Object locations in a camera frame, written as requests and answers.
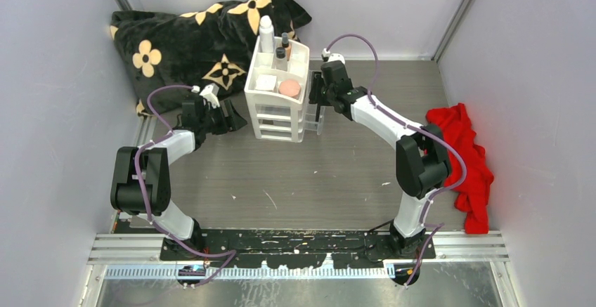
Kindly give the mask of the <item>white plastic drawer organizer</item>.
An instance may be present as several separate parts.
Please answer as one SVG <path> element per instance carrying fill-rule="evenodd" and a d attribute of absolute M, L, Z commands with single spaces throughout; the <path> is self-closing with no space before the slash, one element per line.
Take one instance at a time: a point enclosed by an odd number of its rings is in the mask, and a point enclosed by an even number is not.
<path fill-rule="evenodd" d="M 257 139 L 300 143 L 304 138 L 310 49 L 298 41 L 290 40 L 290 43 L 292 51 L 288 70 L 280 71 L 273 68 L 275 53 L 262 53 L 260 38 L 257 38 L 244 87 L 251 124 Z M 254 90 L 255 80 L 260 74 L 277 76 L 275 93 Z M 278 93 L 279 83 L 286 79 L 294 79 L 300 83 L 302 92 L 298 99 Z"/>

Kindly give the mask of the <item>clear drawer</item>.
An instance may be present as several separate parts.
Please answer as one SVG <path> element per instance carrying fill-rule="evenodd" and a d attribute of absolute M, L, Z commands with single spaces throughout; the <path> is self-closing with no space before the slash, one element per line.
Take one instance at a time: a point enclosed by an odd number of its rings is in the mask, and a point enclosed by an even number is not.
<path fill-rule="evenodd" d="M 304 129 L 316 132 L 318 136 L 323 133 L 325 109 L 316 102 L 317 87 L 323 81 L 320 71 L 310 71 L 308 75 L 308 90 L 305 94 L 306 114 L 304 115 Z"/>

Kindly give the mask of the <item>black cap clear bottle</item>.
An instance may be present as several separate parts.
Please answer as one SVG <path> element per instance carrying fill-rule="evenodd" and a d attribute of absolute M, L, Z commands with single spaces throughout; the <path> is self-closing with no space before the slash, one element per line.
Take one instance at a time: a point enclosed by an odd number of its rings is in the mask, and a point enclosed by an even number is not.
<path fill-rule="evenodd" d="M 285 48 L 282 46 L 276 48 L 273 68 L 280 71 L 288 70 L 287 54 Z"/>

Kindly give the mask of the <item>small cream box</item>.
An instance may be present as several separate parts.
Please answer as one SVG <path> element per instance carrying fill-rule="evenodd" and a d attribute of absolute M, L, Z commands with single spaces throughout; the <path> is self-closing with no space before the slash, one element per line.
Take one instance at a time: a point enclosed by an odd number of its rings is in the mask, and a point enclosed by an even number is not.
<path fill-rule="evenodd" d="M 272 74 L 260 74 L 254 83 L 254 90 L 275 93 L 277 88 L 277 76 Z"/>

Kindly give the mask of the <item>beige foundation bottle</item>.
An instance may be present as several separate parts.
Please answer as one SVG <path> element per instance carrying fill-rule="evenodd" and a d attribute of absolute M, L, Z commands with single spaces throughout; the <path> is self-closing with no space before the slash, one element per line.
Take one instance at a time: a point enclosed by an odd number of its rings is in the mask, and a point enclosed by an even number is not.
<path fill-rule="evenodd" d="M 290 37 L 287 32 L 283 32 L 281 34 L 281 46 L 285 50 L 285 57 L 286 60 L 290 60 L 291 51 L 292 51 L 292 44 L 290 43 Z"/>

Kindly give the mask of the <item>white spray bottle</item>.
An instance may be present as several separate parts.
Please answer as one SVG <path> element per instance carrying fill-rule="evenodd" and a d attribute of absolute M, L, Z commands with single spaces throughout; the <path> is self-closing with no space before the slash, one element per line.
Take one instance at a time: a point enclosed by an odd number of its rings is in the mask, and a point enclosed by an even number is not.
<path fill-rule="evenodd" d="M 262 53 L 274 53 L 275 31 L 272 19 L 265 15 L 259 21 L 260 49 Z"/>

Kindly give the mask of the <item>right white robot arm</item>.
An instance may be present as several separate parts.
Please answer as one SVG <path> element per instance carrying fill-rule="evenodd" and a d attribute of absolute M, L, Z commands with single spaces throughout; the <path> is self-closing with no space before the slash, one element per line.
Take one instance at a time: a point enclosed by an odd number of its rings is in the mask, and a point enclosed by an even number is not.
<path fill-rule="evenodd" d="M 403 194 L 389 228 L 392 253 L 402 259 L 416 251 L 426 232 L 434 196 L 452 172 L 441 129 L 423 126 L 384 105 L 370 90 L 354 86 L 339 60 L 324 62 L 312 73 L 309 102 L 333 110 L 370 129 L 394 149 L 396 180 Z"/>

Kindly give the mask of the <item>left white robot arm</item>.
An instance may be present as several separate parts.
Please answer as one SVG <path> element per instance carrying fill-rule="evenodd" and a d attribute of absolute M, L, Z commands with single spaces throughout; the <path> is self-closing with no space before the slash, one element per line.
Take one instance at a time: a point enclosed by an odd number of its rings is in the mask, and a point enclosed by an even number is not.
<path fill-rule="evenodd" d="M 116 210 L 139 216 L 177 241 L 189 260 L 202 256 L 205 241 L 199 223 L 179 209 L 171 198 L 170 166 L 195 152 L 207 135 L 223 135 L 247 125 L 230 100 L 213 105 L 202 96 L 183 101 L 177 125 L 165 138 L 147 147 L 117 151 L 110 203 Z"/>

